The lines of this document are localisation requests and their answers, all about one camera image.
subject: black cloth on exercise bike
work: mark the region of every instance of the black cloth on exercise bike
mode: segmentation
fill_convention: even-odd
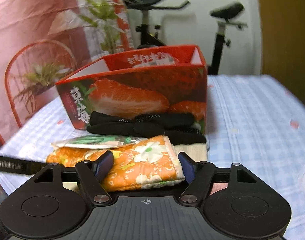
[[[173,145],[206,143],[205,136],[191,128],[195,118],[192,114],[141,114],[126,119],[93,112],[87,131],[93,134],[137,136],[151,138],[158,135],[169,137]]]

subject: chair backrest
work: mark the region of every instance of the chair backrest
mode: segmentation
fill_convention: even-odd
[[[36,41],[22,48],[9,62],[5,72],[5,88],[18,127],[21,127],[43,105],[36,101],[34,88],[27,83],[27,74],[37,65],[62,65],[74,71],[77,63],[70,49],[53,40]]]

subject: silver screw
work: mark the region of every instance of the silver screw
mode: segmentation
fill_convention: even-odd
[[[109,197],[107,195],[97,195],[94,196],[94,201],[97,203],[105,203],[109,200]]]
[[[184,195],[181,197],[181,200],[186,203],[194,203],[197,201],[197,197],[194,195]]]

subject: wooden panel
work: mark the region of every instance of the wooden panel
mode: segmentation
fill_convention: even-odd
[[[262,73],[305,103],[305,0],[259,0]]]

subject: blue checkered tablecloth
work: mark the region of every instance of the blue checkered tablecloth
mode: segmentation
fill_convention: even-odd
[[[45,161],[51,142],[86,134],[74,130],[59,98],[41,109],[0,155]],[[305,240],[305,107],[269,76],[210,76],[207,90],[208,161],[242,163],[292,208],[284,237]],[[1,173],[10,194],[29,177]]]

